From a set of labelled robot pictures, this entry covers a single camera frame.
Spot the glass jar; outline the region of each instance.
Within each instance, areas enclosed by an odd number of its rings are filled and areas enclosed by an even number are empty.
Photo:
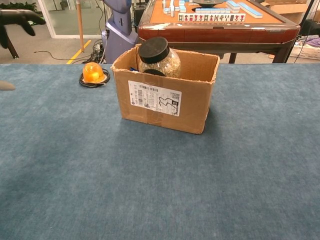
[[[169,47],[164,37],[153,37],[141,44],[138,49],[139,72],[180,78],[181,61],[178,54]]]

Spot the barcode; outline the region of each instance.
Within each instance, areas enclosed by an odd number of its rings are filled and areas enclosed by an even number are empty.
[[[179,98],[180,98],[180,94],[178,94],[178,93],[174,93],[174,92],[172,92],[171,94],[172,94],[172,98],[173,98],[173,99],[177,99],[177,100],[179,100]]]
[[[142,95],[142,90],[138,90],[138,101],[139,105],[143,105],[143,95]]]
[[[151,91],[154,91],[154,92],[158,92],[158,89],[156,89],[154,87],[151,87],[151,86],[139,85],[139,88],[146,89],[146,90],[151,90]]]

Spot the glass door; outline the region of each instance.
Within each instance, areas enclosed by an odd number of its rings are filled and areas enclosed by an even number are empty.
[[[81,0],[80,3],[83,37],[101,38],[110,9],[100,0]],[[39,5],[52,38],[79,38],[76,0],[39,0]]]

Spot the open cardboard box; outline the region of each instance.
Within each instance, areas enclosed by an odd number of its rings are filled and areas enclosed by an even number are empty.
[[[316,22],[320,22],[320,10],[316,11],[313,20]]]
[[[266,0],[261,5],[282,15],[290,21],[300,24],[308,5],[306,0]]]
[[[205,127],[220,58],[217,55],[175,50],[181,78],[130,71],[138,69],[135,46],[112,65],[117,97],[124,119],[201,134]]]

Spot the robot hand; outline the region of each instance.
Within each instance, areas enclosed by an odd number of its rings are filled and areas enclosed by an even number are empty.
[[[5,25],[19,24],[29,35],[35,36],[35,31],[32,29],[28,21],[33,21],[36,24],[45,24],[39,15],[30,10],[1,10],[0,9],[0,44],[3,48],[8,48],[8,35]]]

